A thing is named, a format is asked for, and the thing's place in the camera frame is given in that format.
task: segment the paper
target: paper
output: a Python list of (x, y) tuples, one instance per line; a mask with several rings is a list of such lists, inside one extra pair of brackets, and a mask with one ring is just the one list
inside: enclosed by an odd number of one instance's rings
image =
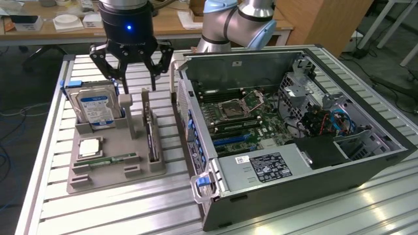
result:
[(190, 17), (190, 13), (186, 11), (178, 11), (179, 20), (182, 22), (182, 26), (186, 29), (201, 29), (203, 27), (203, 23), (195, 23)]
[(19, 15), (26, 3), (0, 0), (0, 16)]

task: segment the hard drive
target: hard drive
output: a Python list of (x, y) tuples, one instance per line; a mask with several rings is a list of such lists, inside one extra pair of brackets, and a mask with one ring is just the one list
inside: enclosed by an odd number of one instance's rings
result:
[(93, 130), (115, 127), (123, 117), (118, 89), (113, 81), (71, 81), (66, 93), (78, 116), (78, 123), (90, 123)]

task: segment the blue pcie slot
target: blue pcie slot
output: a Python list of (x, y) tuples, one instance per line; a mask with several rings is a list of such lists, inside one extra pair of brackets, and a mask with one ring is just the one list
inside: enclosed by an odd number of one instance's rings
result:
[(250, 134), (245, 135), (245, 136), (238, 136), (238, 137), (232, 137), (232, 138), (228, 138), (228, 139), (224, 139), (224, 140), (218, 140), (218, 141), (214, 141), (214, 145), (220, 146), (220, 145), (226, 145), (226, 144), (230, 144), (230, 143), (245, 142), (249, 139), (249, 137), (250, 137)]

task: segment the white box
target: white box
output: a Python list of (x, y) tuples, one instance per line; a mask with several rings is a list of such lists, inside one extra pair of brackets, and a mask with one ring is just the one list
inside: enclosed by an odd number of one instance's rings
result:
[(61, 15), (54, 18), (54, 26), (58, 33), (85, 29), (79, 17), (74, 15)]
[(357, 49), (357, 45), (360, 45), (360, 42), (362, 39), (364, 39), (364, 35), (360, 32), (354, 31), (352, 38), (350, 38), (350, 42), (346, 45), (342, 52), (354, 52)]
[(34, 23), (15, 23), (15, 28), (18, 31), (41, 31), (45, 21), (41, 16)]
[(86, 15), (83, 25), (85, 28), (103, 28), (102, 16), (99, 14)]

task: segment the white cable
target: white cable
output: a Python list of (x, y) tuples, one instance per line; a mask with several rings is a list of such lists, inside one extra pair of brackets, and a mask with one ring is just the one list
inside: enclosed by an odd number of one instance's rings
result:
[[(25, 115), (26, 115), (26, 114), (25, 114), (26, 111), (29, 111), (29, 110), (33, 109), (33, 108), (37, 108), (37, 107), (49, 105), (49, 104), (51, 104), (51, 102), (49, 102), (49, 103), (39, 103), (39, 104), (35, 104), (35, 105), (31, 105), (31, 106), (23, 108), (19, 112), (13, 113), (13, 114), (4, 114), (4, 113), (0, 112), (0, 115), (2, 115), (2, 116), (6, 116), (6, 117), (15, 116), (15, 115), (22, 115), (22, 116), (25, 116)], [(45, 114), (47, 114), (47, 113), (49, 113), (49, 112), (41, 113), (41, 114), (27, 115), (27, 117), (37, 117), (37, 116), (45, 115)]]

